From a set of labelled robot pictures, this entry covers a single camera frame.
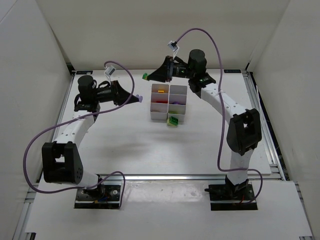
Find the green square lego brick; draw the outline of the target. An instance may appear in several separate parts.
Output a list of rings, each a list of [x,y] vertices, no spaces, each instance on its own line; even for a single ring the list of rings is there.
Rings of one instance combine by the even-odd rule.
[[[148,75],[147,73],[144,73],[144,74],[142,75],[142,79],[143,79],[143,80],[146,80],[146,81],[149,81],[149,75]]]

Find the lilac green red lego stack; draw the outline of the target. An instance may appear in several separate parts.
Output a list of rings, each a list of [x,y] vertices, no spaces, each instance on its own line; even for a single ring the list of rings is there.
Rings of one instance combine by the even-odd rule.
[[[141,103],[143,101],[143,96],[142,95],[136,95],[135,96],[138,99],[138,102]]]

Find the red curved base lego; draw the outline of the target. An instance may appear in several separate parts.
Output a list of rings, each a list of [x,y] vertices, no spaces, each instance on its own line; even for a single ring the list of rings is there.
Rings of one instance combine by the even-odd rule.
[[[168,104],[168,101],[166,101],[166,100],[156,100],[156,101],[153,101],[153,103]]]

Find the green and lime lego stack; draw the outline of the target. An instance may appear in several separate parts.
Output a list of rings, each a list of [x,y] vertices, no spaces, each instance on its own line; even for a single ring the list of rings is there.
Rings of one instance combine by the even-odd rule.
[[[171,126],[171,127],[176,127],[178,126],[179,124],[179,119],[176,118],[176,117],[173,117],[173,116],[170,116],[168,119],[167,119],[167,125],[168,126]]]

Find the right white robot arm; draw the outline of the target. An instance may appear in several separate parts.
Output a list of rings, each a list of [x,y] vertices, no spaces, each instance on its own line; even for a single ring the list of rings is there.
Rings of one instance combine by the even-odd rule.
[[[237,103],[221,90],[219,84],[207,72],[207,59],[200,49],[190,51],[188,61],[166,56],[163,64],[143,79],[161,83],[172,78],[187,78],[190,90],[210,104],[222,116],[222,141],[231,149],[230,167],[226,173],[221,193],[230,198],[245,191],[249,184],[248,171],[251,157],[262,140],[260,113]]]

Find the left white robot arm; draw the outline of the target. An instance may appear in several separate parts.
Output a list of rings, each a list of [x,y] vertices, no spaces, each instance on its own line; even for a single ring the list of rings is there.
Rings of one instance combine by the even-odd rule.
[[[84,169],[78,147],[96,122],[101,103],[113,102],[119,107],[140,103],[143,97],[130,94],[117,80],[97,84],[92,76],[83,75],[77,82],[79,93],[74,99],[74,121],[67,124],[53,142],[42,146],[43,176],[46,183],[82,188],[85,194],[98,199],[105,193],[99,183],[101,177]]]

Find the left white divided container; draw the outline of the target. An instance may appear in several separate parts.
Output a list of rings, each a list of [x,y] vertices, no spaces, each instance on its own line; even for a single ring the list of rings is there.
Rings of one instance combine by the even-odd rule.
[[[169,85],[153,83],[150,96],[150,118],[152,120],[166,120],[169,105]]]

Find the white divided container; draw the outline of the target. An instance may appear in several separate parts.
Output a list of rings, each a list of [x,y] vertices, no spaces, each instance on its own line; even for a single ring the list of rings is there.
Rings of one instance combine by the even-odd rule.
[[[166,120],[169,105],[169,85],[153,83],[150,96],[150,118],[152,120]]]
[[[168,117],[184,122],[186,115],[188,88],[185,85],[170,85],[168,97]]]

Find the right white divided container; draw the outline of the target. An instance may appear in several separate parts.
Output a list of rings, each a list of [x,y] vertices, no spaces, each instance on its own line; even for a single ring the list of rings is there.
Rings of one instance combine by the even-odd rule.
[[[184,122],[186,115],[188,88],[185,85],[170,85],[168,97],[168,117]]]

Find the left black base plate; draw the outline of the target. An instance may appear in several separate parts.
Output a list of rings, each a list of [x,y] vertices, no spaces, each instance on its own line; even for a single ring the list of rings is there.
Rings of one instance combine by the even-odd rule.
[[[106,181],[95,189],[77,190],[74,200],[75,209],[109,209],[120,208],[122,183]]]

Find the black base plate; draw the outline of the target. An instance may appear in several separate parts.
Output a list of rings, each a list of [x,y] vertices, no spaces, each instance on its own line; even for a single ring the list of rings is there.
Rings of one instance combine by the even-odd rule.
[[[252,184],[249,184],[234,196],[228,194],[224,184],[210,184],[204,191],[209,193],[211,211],[258,210]]]
[[[95,189],[77,190],[74,200],[75,209],[109,209],[120,208],[122,183],[106,181]]]

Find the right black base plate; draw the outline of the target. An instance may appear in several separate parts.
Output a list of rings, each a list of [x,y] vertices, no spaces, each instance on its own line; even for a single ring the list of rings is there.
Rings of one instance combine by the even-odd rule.
[[[209,193],[211,211],[258,210],[252,184],[249,184],[234,196],[228,194],[224,184],[210,184],[204,191]]]

